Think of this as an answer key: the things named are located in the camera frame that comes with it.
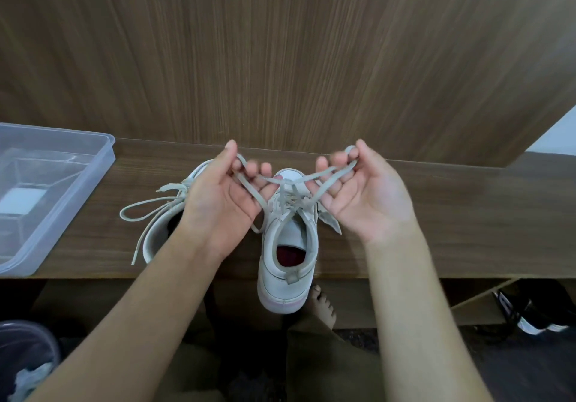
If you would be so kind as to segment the person's bare foot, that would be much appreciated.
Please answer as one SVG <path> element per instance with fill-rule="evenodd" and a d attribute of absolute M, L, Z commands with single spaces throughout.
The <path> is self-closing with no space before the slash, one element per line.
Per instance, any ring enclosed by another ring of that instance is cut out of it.
<path fill-rule="evenodd" d="M 334 306 L 318 284 L 311 286 L 304 308 L 330 331 L 334 329 L 337 320 Z"/>

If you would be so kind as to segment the olive trousers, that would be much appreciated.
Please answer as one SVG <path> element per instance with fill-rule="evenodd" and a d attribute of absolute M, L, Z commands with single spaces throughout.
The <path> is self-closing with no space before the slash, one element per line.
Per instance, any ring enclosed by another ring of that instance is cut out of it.
<path fill-rule="evenodd" d="M 305 314 L 286 333 L 287 402 L 386 402 L 380 357 Z M 224 363 L 205 313 L 195 317 L 153 402 L 224 402 Z"/>

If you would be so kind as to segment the crumpled white rubbish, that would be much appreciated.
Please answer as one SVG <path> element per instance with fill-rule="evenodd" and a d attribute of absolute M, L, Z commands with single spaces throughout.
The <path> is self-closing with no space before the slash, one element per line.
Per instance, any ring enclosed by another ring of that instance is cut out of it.
<path fill-rule="evenodd" d="M 15 377 L 14 390 L 7 397 L 7 402 L 25 402 L 29 395 L 51 374 L 53 362 L 47 362 L 36 369 L 22 369 Z"/>

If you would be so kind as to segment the grey shoelace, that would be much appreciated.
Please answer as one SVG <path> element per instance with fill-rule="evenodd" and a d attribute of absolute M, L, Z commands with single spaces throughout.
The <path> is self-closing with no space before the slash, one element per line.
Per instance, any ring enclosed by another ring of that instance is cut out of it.
<path fill-rule="evenodd" d="M 274 208 L 269 206 L 268 202 L 264 200 L 260 193 L 256 191 L 243 174 L 234 172 L 235 177 L 260 204 L 263 211 L 264 220 L 262 227 L 257 228 L 253 224 L 250 228 L 256 234 L 261 234 L 266 230 L 271 220 L 281 218 L 285 212 L 289 213 L 289 218 L 295 214 L 306 214 L 307 212 L 310 212 L 313 215 L 315 222 L 317 222 L 318 219 L 321 219 L 324 223 L 331 226 L 338 234 L 342 234 L 339 223 L 334 216 L 328 213 L 328 210 L 321 204 L 320 199 L 337 180 L 347 173 L 352 172 L 357 163 L 358 160 L 355 159 L 349 162 L 346 167 L 337 168 L 335 166 L 330 166 L 323 172 L 302 175 L 295 179 L 267 178 L 258 175 L 258 178 L 265 180 L 268 183 L 279 185 L 279 212 L 277 213 Z M 306 195 L 303 190 L 300 190 L 300 187 L 309 181 L 314 181 L 319 186 L 319 189 L 314 195 Z"/>
<path fill-rule="evenodd" d="M 163 187 L 159 188 L 156 192 L 157 193 L 164 193 L 164 192 L 176 191 L 176 195 L 162 196 L 162 197 L 157 197 L 154 199 L 144 200 L 141 202 L 135 202 L 135 203 L 130 204 L 130 205 L 128 205 L 128 206 L 126 206 L 120 210 L 119 216 L 123 221 L 126 221 L 126 222 L 141 222 L 141 221 L 144 221 L 144 220 L 150 218 L 148 224 L 146 225 L 146 227 L 142 231 L 142 233 L 141 233 L 141 235 L 138 238 L 138 241 L 136 243 L 136 246 L 135 246 L 135 249 L 133 252 L 133 258 L 131 261 L 132 266 L 135 265 L 135 263 L 138 259 L 138 255 L 140 254 L 140 249 L 141 249 L 142 245 L 146 242 L 147 236 L 149 235 L 150 231 L 152 229 L 154 229 L 154 227 L 158 223 L 158 221 L 162 220 L 162 218 L 166 217 L 167 215 L 169 215 L 170 218 L 173 218 L 173 216 L 175 214 L 177 214 L 178 212 L 182 212 L 182 210 L 184 208 L 186 196 L 188 195 L 189 188 L 190 187 L 184 182 L 169 183 L 169 184 L 166 184 Z M 126 215 L 126 213 L 129 209 L 133 209 L 135 207 L 139 207 L 139 206 L 149 204 L 152 202 L 164 202 L 164 203 L 162 205 L 158 206 L 157 208 L 155 208 L 154 210 L 150 211 L 148 214 L 141 216 L 141 217 L 138 217 L 138 218 L 131 218 L 131 217 Z"/>

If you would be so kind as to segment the white sneaker with pink sole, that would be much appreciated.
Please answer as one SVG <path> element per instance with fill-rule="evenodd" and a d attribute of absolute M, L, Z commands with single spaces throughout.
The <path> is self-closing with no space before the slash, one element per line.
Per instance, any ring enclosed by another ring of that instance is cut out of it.
<path fill-rule="evenodd" d="M 304 173 L 285 168 L 277 173 L 283 179 L 297 179 Z M 312 195 L 306 185 L 300 187 Z M 279 190 L 268 202 L 278 209 Z M 300 310 L 311 288 L 319 253 L 317 222 L 310 212 L 270 221 L 262 233 L 262 254 L 259 262 L 257 293 L 261 304 L 276 314 L 292 314 Z"/>

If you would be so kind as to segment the grey waste bin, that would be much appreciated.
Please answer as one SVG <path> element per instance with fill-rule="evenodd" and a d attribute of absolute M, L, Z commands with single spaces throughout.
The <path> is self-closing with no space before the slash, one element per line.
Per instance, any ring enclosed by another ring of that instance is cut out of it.
<path fill-rule="evenodd" d="M 46 327 L 24 320 L 0 322 L 0 402 L 8 402 L 20 370 L 47 362 L 55 369 L 61 360 L 60 344 Z"/>

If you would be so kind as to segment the black and white shoe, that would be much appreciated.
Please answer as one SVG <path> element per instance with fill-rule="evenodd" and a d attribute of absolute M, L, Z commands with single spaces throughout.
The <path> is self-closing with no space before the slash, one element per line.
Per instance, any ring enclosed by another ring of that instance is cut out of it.
<path fill-rule="evenodd" d="M 493 292 L 508 335 L 516 329 L 537 336 L 576 328 L 576 301 L 565 286 L 553 279 L 520 279 Z"/>

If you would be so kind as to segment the person's left forearm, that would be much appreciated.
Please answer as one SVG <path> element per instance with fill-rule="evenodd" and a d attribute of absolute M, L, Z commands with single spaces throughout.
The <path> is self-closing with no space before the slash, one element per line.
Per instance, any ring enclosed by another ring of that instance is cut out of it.
<path fill-rule="evenodd" d="M 222 259 L 176 231 L 26 402 L 150 402 Z"/>

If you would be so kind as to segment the person's left hand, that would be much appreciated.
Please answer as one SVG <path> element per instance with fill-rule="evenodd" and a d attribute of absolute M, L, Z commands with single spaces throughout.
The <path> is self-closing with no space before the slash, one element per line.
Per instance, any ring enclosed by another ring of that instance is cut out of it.
<path fill-rule="evenodd" d="M 244 175 L 245 165 L 238 154 L 237 158 L 236 172 Z M 259 164 L 259 175 L 272 177 L 271 164 Z M 239 245 L 263 211 L 234 174 L 226 187 L 202 188 L 197 183 L 198 177 L 188 191 L 178 233 L 190 238 L 201 255 L 220 264 Z M 258 193 L 266 201 L 266 182 L 261 178 L 260 180 L 261 189 Z"/>

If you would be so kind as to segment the person's right hand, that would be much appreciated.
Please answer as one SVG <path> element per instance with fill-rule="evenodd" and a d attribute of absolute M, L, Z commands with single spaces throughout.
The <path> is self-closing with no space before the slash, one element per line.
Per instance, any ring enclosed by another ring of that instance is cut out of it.
<path fill-rule="evenodd" d="M 357 157 L 356 145 L 349 153 L 337 151 L 330 158 L 320 156 L 316 172 L 330 166 L 346 167 Z M 367 178 L 354 168 L 337 180 L 320 202 L 338 222 L 358 235 L 364 245 L 422 237 L 413 202 L 397 172 L 395 178 L 378 180 Z"/>

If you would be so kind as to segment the person's right forearm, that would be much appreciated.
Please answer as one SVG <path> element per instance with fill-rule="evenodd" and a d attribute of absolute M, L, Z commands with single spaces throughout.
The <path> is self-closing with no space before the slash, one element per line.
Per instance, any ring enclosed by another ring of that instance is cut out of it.
<path fill-rule="evenodd" d="M 362 237 L 388 402 L 493 402 L 457 328 L 417 221 Z"/>

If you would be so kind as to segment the grey tied shoelace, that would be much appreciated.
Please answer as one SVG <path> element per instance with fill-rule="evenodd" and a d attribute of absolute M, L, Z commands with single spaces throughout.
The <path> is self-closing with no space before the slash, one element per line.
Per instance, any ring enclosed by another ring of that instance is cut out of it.
<path fill-rule="evenodd" d="M 140 249 L 141 249 L 142 245 L 146 242 L 147 236 L 149 235 L 150 231 L 152 229 L 154 229 L 154 227 L 158 223 L 158 221 L 162 220 L 162 218 L 166 217 L 167 215 L 169 215 L 170 218 L 173 218 L 173 216 L 175 214 L 177 214 L 178 212 L 182 212 L 182 210 L 184 208 L 186 196 L 188 195 L 189 188 L 190 187 L 184 182 L 169 183 L 169 184 L 166 184 L 163 187 L 159 188 L 156 192 L 157 193 L 164 193 L 164 192 L 176 191 L 176 195 L 162 196 L 162 197 L 157 197 L 154 199 L 144 200 L 141 202 L 135 202 L 135 203 L 130 204 L 130 205 L 128 205 L 128 206 L 126 206 L 120 210 L 119 216 L 123 221 L 126 221 L 126 222 L 141 222 L 141 221 L 144 221 L 144 220 L 150 218 L 148 224 L 146 225 L 146 227 L 142 231 L 142 233 L 141 233 L 141 235 L 138 238 L 138 241 L 136 243 L 136 246 L 135 246 L 135 249 L 133 252 L 133 258 L 131 261 L 132 266 L 135 265 L 135 263 L 138 259 L 138 255 L 140 254 Z M 162 205 L 158 206 L 157 208 L 155 208 L 154 210 L 150 211 L 148 214 L 141 216 L 141 217 L 138 217 L 138 218 L 131 218 L 131 217 L 126 215 L 126 213 L 129 209 L 133 209 L 135 207 L 139 207 L 139 206 L 149 204 L 152 202 L 164 202 L 164 203 Z"/>

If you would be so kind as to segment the clear plastic storage box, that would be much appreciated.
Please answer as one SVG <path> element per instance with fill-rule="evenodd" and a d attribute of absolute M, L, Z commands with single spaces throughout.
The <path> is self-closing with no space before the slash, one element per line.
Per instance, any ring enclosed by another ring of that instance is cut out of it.
<path fill-rule="evenodd" d="M 38 270 L 115 162 L 115 141 L 0 122 L 0 278 Z"/>

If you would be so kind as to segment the wooden shelf board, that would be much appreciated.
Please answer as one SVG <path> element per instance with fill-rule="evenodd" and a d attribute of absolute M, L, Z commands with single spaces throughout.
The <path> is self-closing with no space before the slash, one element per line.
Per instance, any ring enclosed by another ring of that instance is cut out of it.
<path fill-rule="evenodd" d="M 512 279 L 445 279 L 443 288 L 457 326 L 506 323 L 494 293 L 518 281 Z"/>

